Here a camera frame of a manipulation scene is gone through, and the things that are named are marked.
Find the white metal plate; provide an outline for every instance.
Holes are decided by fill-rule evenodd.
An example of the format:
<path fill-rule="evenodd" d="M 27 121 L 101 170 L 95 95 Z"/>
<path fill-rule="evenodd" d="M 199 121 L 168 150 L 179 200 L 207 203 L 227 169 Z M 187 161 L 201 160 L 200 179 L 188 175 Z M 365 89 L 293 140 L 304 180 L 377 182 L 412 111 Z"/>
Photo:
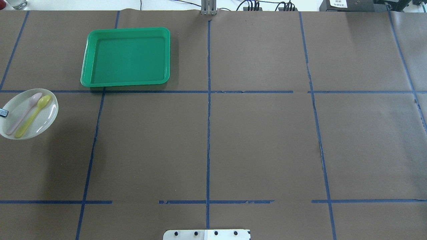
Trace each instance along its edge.
<path fill-rule="evenodd" d="M 163 240 L 250 240 L 247 229 L 168 230 Z"/>

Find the white background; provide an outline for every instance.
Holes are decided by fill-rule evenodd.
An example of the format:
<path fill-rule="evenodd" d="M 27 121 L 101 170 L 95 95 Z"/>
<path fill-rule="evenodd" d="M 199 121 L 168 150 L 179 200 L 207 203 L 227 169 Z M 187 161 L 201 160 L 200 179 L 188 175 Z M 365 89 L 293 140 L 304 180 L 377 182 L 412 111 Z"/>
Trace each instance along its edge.
<path fill-rule="evenodd" d="M 28 7 L 25 10 L 122 10 L 122 9 L 140 9 L 140 0 L 27 0 Z M 201 0 L 186 0 L 200 5 Z M 267 0 L 271 2 L 281 2 L 276 0 Z M 174 2 L 172 0 L 142 0 L 143 10 L 188 10 L 198 9 L 195 5 Z M 217 8 L 228 8 L 235 11 L 240 4 L 240 0 L 217 0 Z M 299 11 L 318 11 L 322 0 L 292 0 Z M 263 11 L 274 11 L 276 3 L 260 3 Z M 4 10 L 13 10 L 8 4 Z M 421 6 L 409 4 L 405 12 L 424 12 Z"/>

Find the yellow spoon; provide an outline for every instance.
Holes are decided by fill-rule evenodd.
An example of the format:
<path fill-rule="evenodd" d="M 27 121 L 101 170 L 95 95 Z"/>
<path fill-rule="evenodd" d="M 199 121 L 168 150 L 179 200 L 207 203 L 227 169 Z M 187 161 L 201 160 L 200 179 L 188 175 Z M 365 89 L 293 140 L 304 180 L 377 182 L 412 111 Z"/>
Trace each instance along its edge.
<path fill-rule="evenodd" d="M 37 102 L 37 108 L 35 109 L 34 113 L 22 124 L 22 126 L 16 131 L 15 138 L 21 138 L 22 135 L 24 135 L 25 131 L 28 129 L 28 127 L 31 125 L 37 114 L 40 112 L 41 109 L 46 107 L 46 105 L 50 102 L 50 99 L 52 97 L 50 95 L 46 95 L 39 99 Z"/>

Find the spoon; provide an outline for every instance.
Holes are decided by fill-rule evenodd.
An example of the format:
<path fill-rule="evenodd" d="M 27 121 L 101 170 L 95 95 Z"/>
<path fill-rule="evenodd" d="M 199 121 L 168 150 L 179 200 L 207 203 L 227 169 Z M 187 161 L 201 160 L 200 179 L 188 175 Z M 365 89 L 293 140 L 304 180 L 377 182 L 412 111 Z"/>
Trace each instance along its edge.
<path fill-rule="evenodd" d="M 29 106 L 27 110 L 22 114 L 21 118 L 16 120 L 15 124 L 7 130 L 6 134 L 10 135 L 15 131 L 16 127 L 24 120 L 29 111 L 37 104 L 37 101 L 41 98 L 42 93 L 36 93 L 31 98 L 29 98 Z"/>
<path fill-rule="evenodd" d="M 34 113 L 24 122 L 24 124 L 22 124 L 18 131 L 16 131 L 15 138 L 21 138 L 22 135 L 24 135 L 25 131 L 33 122 L 37 114 L 40 112 L 41 109 L 47 106 L 51 98 L 52 97 L 50 95 L 46 95 L 37 102 L 37 108 L 35 109 Z"/>

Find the red object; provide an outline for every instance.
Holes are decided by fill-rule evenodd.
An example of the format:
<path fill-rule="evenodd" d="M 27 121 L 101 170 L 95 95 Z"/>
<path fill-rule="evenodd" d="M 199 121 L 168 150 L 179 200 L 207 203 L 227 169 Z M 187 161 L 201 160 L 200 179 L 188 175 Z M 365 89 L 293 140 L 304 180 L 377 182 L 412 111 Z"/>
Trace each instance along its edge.
<path fill-rule="evenodd" d="M 6 7 L 6 2 L 4 0 L 0 0 L 0 10 Z"/>

